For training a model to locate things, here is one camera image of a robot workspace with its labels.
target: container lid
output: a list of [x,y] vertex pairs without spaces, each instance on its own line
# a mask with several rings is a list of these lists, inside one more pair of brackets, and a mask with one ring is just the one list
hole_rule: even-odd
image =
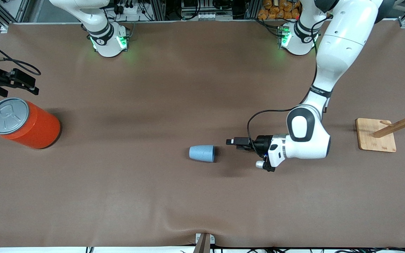
[[20,129],[29,116],[29,106],[22,99],[8,98],[0,101],[0,135]]

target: orange canister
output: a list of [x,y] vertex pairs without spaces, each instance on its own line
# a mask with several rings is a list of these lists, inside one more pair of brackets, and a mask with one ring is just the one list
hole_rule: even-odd
[[35,104],[18,98],[0,101],[0,136],[33,149],[51,145],[60,133],[59,120]]

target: brown tabletop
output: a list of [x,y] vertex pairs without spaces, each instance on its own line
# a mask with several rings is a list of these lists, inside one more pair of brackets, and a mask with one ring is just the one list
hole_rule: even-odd
[[[11,25],[0,48],[37,66],[40,95],[9,95],[63,124],[52,147],[0,138],[0,247],[185,245],[209,232],[230,247],[405,247],[405,129],[393,154],[361,151],[358,117],[405,117],[405,29],[377,24],[339,80],[323,160],[275,173],[225,146],[263,109],[296,105],[315,71],[255,22],[138,24],[105,59],[78,25]],[[0,64],[6,70],[12,63]],[[286,132],[266,113],[252,135]],[[188,147],[219,146],[216,163]]]

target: light blue plastic cup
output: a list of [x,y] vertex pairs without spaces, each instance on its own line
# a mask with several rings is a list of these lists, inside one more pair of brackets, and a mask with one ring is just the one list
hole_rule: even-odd
[[188,155],[193,160],[202,162],[215,161],[215,146],[214,145],[198,145],[190,147]]

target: white robot link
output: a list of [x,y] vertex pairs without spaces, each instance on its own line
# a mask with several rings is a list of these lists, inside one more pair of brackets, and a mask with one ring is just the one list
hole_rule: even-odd
[[321,124],[334,85],[361,52],[373,25],[392,8],[394,0],[301,0],[302,13],[296,23],[287,23],[290,36],[283,45],[295,55],[308,53],[326,12],[333,19],[320,42],[316,75],[305,99],[287,115],[288,134],[235,137],[226,140],[237,149],[256,151],[263,158],[256,167],[275,171],[286,158],[321,159],[328,155],[331,136]]
[[109,22],[103,8],[110,0],[50,0],[79,19],[90,34],[93,47],[104,57],[117,56],[127,49],[128,30],[117,22]]

